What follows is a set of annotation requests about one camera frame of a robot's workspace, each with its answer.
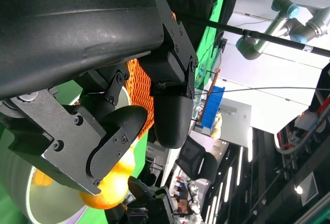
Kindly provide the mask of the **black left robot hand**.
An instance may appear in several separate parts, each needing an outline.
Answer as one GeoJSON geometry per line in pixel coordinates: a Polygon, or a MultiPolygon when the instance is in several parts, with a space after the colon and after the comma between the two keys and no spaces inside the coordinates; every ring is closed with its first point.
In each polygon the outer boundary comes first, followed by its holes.
{"type": "Polygon", "coordinates": [[[198,58],[167,0],[1,0],[10,150],[58,183],[98,195],[146,123],[145,108],[117,108],[132,59],[151,79],[158,141],[182,147],[198,58]]]}

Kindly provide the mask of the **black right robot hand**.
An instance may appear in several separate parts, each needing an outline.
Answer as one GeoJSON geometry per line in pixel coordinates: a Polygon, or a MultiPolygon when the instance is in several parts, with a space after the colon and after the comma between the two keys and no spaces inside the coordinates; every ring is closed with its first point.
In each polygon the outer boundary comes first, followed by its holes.
{"type": "Polygon", "coordinates": [[[128,179],[129,191],[135,199],[127,206],[105,210],[108,223],[137,223],[135,217],[143,217],[143,223],[178,223],[174,214],[173,200],[166,186],[152,189],[132,176],[128,179]]]}

